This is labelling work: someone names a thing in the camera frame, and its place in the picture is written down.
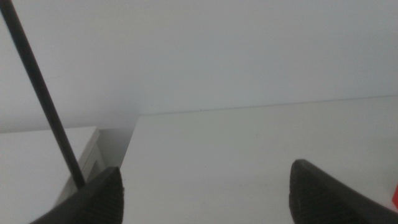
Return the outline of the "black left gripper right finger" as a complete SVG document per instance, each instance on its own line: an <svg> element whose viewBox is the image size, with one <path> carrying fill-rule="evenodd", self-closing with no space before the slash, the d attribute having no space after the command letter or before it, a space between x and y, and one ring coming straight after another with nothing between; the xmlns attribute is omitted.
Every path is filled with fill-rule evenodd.
<svg viewBox="0 0 398 224"><path fill-rule="evenodd" d="M299 224L397 224L397 212L365 197L305 159L290 168L289 208Z"/></svg>

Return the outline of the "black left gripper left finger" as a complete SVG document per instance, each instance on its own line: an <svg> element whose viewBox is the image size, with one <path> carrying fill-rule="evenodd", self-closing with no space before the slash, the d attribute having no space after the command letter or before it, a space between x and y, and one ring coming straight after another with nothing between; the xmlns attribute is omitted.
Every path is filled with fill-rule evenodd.
<svg viewBox="0 0 398 224"><path fill-rule="evenodd" d="M124 187L118 167L109 167L33 224L121 224Z"/></svg>

